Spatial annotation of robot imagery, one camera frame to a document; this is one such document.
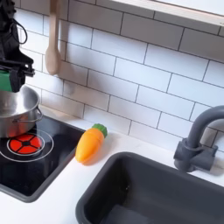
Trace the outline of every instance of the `white tile backsplash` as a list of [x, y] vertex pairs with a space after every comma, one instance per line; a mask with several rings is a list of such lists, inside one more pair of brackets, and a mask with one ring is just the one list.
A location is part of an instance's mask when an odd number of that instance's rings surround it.
[[137, 64], [126, 59], [117, 59], [115, 76], [126, 81], [166, 91], [171, 78], [171, 73], [159, 69]]
[[116, 57], [77, 45], [66, 45], [66, 61], [78, 66], [113, 75]]
[[119, 116], [127, 117], [132, 121], [145, 123], [154, 128], [158, 126], [158, 119], [160, 117], [160, 112], [155, 109], [146, 108], [114, 96], [110, 97], [108, 111]]
[[122, 35], [172, 49], [179, 48], [183, 28], [152, 19], [124, 14]]
[[165, 113], [189, 119], [193, 110], [193, 102], [157, 90], [140, 87], [136, 99], [146, 107], [164, 111]]
[[68, 20], [106, 32], [120, 33], [123, 14], [89, 3], [70, 1]]
[[202, 81], [207, 69], [207, 59], [176, 52], [156, 45], [149, 45], [145, 65], [181, 74]]
[[92, 49], [127, 60], [144, 63], [147, 44], [105, 31], [94, 30]]
[[137, 98], [138, 85], [110, 75], [89, 70], [87, 85], [104, 93], [115, 95], [134, 102]]
[[[45, 63], [50, 0], [21, 0], [15, 16], [36, 70], [26, 85], [47, 107], [175, 151], [197, 116], [224, 104], [223, 28], [113, 1], [60, 1], [54, 76]], [[212, 122], [201, 142], [223, 150], [223, 132], [224, 119]]]

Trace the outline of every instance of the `wooden utensil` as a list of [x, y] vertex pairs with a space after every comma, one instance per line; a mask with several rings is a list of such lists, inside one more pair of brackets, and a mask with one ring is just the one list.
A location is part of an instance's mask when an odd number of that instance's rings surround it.
[[49, 46], [45, 53], [45, 66], [49, 74], [58, 74], [60, 71], [59, 37], [60, 0], [51, 0], [49, 20]]

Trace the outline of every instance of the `stovetop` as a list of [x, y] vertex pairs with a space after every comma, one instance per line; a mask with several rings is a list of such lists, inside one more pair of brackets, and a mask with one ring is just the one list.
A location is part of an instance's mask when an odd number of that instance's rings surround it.
[[45, 116], [26, 134], [0, 139], [0, 191], [36, 200], [74, 157], [83, 132]]

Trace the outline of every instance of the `sink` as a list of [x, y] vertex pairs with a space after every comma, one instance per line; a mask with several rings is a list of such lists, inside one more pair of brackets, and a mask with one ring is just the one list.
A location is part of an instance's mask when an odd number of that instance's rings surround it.
[[223, 224], [224, 188], [122, 152], [80, 198], [76, 218], [80, 224]]

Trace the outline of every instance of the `orange carrot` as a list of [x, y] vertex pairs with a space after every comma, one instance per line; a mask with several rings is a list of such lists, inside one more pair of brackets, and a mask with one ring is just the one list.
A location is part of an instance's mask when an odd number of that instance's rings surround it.
[[80, 138], [76, 148], [75, 158], [80, 163], [86, 163], [101, 147], [107, 136], [107, 128], [101, 124], [95, 124]]

